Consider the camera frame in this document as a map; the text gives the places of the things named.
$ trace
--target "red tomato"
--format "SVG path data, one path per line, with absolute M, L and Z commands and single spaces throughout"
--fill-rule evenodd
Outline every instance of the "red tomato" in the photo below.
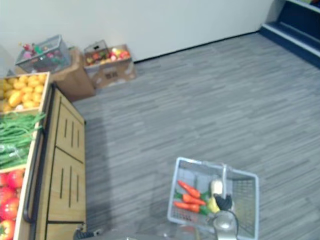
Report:
M 0 206 L 6 203 L 7 200 L 15 198 L 16 192 L 10 187 L 0 187 Z
M 15 222 L 4 220 L 0 223 L 0 240 L 12 240 L 15 233 Z
M 0 187 L 5 187 L 7 185 L 8 185 L 7 174 L 6 173 L 0 173 Z
M 9 187 L 17 189 L 22 187 L 22 183 L 24 181 L 24 169 L 17 169 L 9 172 L 7 176 L 7 182 Z
M 9 199 L 0 207 L 0 216 L 4 220 L 14 220 L 17 217 L 19 199 L 17 197 Z

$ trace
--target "gray plastic basket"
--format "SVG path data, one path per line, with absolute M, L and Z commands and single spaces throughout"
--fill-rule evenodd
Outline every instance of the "gray plastic basket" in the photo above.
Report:
M 61 35 L 56 35 L 36 44 L 43 53 L 31 58 L 24 58 L 25 50 L 22 50 L 15 61 L 27 73 L 51 72 L 55 73 L 71 65 L 69 50 L 62 40 Z
M 201 214 L 179 209 L 173 205 L 175 190 L 185 193 L 177 181 L 181 180 L 195 187 L 201 193 L 209 190 L 213 180 L 222 178 L 223 167 L 207 161 L 197 161 L 184 157 L 176 160 L 167 218 L 169 221 L 191 225 L 214 233 L 210 218 Z M 238 219 L 239 240 L 257 240 L 259 233 L 259 179 L 258 176 L 232 168 L 226 175 L 226 193 L 231 194 L 232 210 Z

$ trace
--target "cardboard box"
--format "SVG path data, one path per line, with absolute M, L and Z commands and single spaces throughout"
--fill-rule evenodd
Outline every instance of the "cardboard box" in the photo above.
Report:
M 94 96 L 96 90 L 84 70 L 81 52 L 77 48 L 69 52 L 72 58 L 71 66 L 53 74 L 52 79 L 71 102 Z
M 111 51 L 112 48 L 129 51 L 125 44 L 109 47 L 109 51 Z M 131 57 L 104 64 L 85 66 L 84 69 L 95 88 L 104 88 L 117 82 L 130 81 L 137 76 L 135 65 Z

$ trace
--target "blue shelf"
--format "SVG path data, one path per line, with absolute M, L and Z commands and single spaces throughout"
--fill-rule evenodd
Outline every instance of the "blue shelf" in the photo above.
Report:
M 260 34 L 320 69 L 320 43 L 278 22 L 263 24 Z
M 286 1 L 294 3 L 294 4 L 297 4 L 297 5 L 300 5 L 301 7 L 304 7 L 306 9 L 310 9 L 311 11 L 314 11 L 314 12 L 320 14 L 320 8 L 319 7 L 312 6 L 312 5 L 310 5 L 310 4 L 306 3 L 306 2 L 303 2 L 303 1 L 300 1 L 300 0 L 286 0 Z

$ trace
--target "cabinet handle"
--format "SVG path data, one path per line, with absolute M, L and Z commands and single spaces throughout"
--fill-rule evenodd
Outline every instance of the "cabinet handle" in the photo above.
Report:
M 44 102 L 44 109 L 48 107 L 48 113 L 47 113 L 47 120 L 46 120 L 46 126 L 45 129 L 41 130 L 39 129 L 41 134 L 43 134 L 43 145 L 40 153 L 40 160 L 39 160 L 39 167 L 38 167 L 38 173 L 37 173 L 37 178 L 35 182 L 35 191 L 34 191 L 34 199 L 33 199 L 33 205 L 32 205 L 32 212 L 31 216 L 29 216 L 29 207 L 30 207 L 30 202 L 31 202 L 31 188 L 32 188 L 32 183 L 35 178 L 35 168 L 36 168 L 36 161 L 37 161 L 37 156 L 39 152 L 39 143 L 40 143 L 40 136 L 38 136 L 35 139 L 35 151 L 33 152 L 32 155 L 32 160 L 31 160 L 31 166 L 30 166 L 30 172 L 31 176 L 28 178 L 27 185 L 26 185 L 26 200 L 24 201 L 23 205 L 23 219 L 30 224 L 34 224 L 37 219 L 37 214 L 38 214 L 38 208 L 39 208 L 39 197 L 40 197 L 40 187 L 41 187 L 41 182 L 42 182 L 42 175 L 44 171 L 44 161 L 45 161 L 45 156 L 46 156 L 46 150 L 47 150 L 47 142 L 48 142 L 48 137 L 49 137 L 49 130 L 50 130 L 50 123 L 51 123 L 51 115 L 52 115 L 52 108 L 53 108 L 53 102 L 55 98 L 55 85 L 51 84 L 51 97 L 50 101 L 48 100 L 48 92 L 47 95 L 45 96 L 45 102 Z M 43 126 L 44 123 L 44 118 L 40 121 L 40 125 Z

